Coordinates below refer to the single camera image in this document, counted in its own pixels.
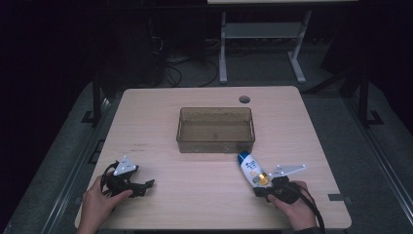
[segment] finger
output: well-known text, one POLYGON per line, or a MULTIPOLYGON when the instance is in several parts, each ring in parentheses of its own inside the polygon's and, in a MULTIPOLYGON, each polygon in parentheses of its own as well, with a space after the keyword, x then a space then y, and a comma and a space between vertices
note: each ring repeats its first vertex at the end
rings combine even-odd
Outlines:
POLYGON ((94 180, 94 184, 92 185, 91 189, 100 189, 100 181, 101 181, 102 175, 98 176, 95 180, 94 180))
POLYGON ((133 193, 132 190, 123 191, 123 192, 121 192, 120 194, 118 194, 118 195, 116 195, 116 196, 114 196, 114 197, 111 197, 111 198, 110 198, 110 203, 111 203, 113 206, 116 206, 116 205, 118 205, 119 203, 121 203, 122 201, 128 199, 128 198, 132 195, 132 193, 133 193))
POLYGON ((292 181, 292 182, 295 182, 298 186, 303 187, 303 188, 305 188, 306 190, 308 190, 308 187, 307 187, 307 183, 306 183, 306 182, 300 181, 300 180, 294 180, 294 181, 292 181))
POLYGON ((285 211, 286 209, 289 208, 289 204, 281 201, 280 199, 278 199, 276 196, 270 194, 268 195, 268 200, 277 208, 280 209, 282 211, 285 211))

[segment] wooden table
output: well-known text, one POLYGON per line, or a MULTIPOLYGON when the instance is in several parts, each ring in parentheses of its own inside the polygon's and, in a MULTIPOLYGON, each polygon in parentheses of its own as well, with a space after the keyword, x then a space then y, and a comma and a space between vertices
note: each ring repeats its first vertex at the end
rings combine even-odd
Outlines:
MULTIPOLYGON (((119 205, 103 228, 110 229, 284 229, 284 215, 257 198, 236 154, 179 153, 181 107, 250 107, 256 142, 252 155, 267 172, 277 164, 307 169, 305 180, 326 228, 347 228, 351 219, 318 137, 294 87, 182 88, 127 90, 96 164, 91 184, 106 167, 127 155, 139 166, 132 182, 156 179, 145 197, 119 205), (239 97, 250 97, 240 103, 239 97)), ((79 224, 80 213, 76 218, 79 224)))

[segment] dark background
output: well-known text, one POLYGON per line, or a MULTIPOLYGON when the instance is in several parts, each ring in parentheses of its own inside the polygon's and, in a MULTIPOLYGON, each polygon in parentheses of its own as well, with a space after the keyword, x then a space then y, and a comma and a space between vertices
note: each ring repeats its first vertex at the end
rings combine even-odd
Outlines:
MULTIPOLYGON (((69 0, 1 2, 0 230, 13 214, 77 96, 95 75, 108 96, 126 87, 156 86, 162 80, 163 61, 152 53, 149 32, 162 36, 167 49, 182 47, 198 58, 204 54, 204 39, 219 33, 219 12, 185 15, 167 11, 151 21, 156 24, 151 26, 148 19, 152 19, 152 12, 88 6, 104 4, 94 1, 86 6, 69 0)), ((333 15, 326 9, 315 10, 306 35, 307 41, 334 39, 323 68, 336 74, 361 58, 369 79, 385 93, 413 133, 412 5, 360 1, 345 14, 340 12, 340 18, 333 15)), ((244 20, 240 15, 235 15, 236 19, 244 20)))

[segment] gray carpet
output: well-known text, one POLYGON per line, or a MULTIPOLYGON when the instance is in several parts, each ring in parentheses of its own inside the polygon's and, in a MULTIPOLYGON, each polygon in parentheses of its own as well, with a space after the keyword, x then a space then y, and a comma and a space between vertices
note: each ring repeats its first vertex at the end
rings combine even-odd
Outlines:
MULTIPOLYGON (((327 45, 306 44, 299 61, 308 82, 299 85, 287 60, 291 43, 269 43, 254 48, 252 54, 227 57, 226 86, 296 86, 303 91, 324 81, 330 74, 319 68, 327 45)), ((208 57, 217 64, 217 55, 208 57)), ((174 68, 182 73, 178 87, 198 87, 216 73, 210 62, 188 61, 174 68)), ((178 80, 175 70, 166 72, 178 80)), ((377 149, 368 136, 386 155, 405 189, 413 194, 413 137, 390 109, 383 94, 370 85, 369 108, 378 111, 385 125, 365 130, 355 117, 353 106, 357 96, 343 99, 338 95, 341 83, 335 83, 316 95, 303 95, 320 143, 335 176, 353 225, 350 234, 413 233, 394 189, 377 159, 377 149)), ((221 86, 217 79, 209 87, 221 86)), ((170 87, 164 79, 160 88, 170 87)), ((93 110, 92 86, 81 93, 56 137, 48 155, 11 219, 7 233, 74 233, 74 218, 81 196, 88 186, 94 164, 88 163, 95 146, 105 139, 122 92, 103 105, 103 117, 98 126, 81 123, 86 111, 93 110)), ((328 230, 327 233, 345 233, 328 230)), ((101 230, 98 233, 133 233, 132 231, 101 230)))

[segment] bottle label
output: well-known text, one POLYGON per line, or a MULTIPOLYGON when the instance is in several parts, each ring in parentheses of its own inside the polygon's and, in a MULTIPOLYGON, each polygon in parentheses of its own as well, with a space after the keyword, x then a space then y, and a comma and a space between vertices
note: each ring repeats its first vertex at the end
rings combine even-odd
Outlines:
POLYGON ((259 167, 251 155, 244 158, 241 163, 241 169, 252 187, 263 187, 269 185, 268 176, 259 167))

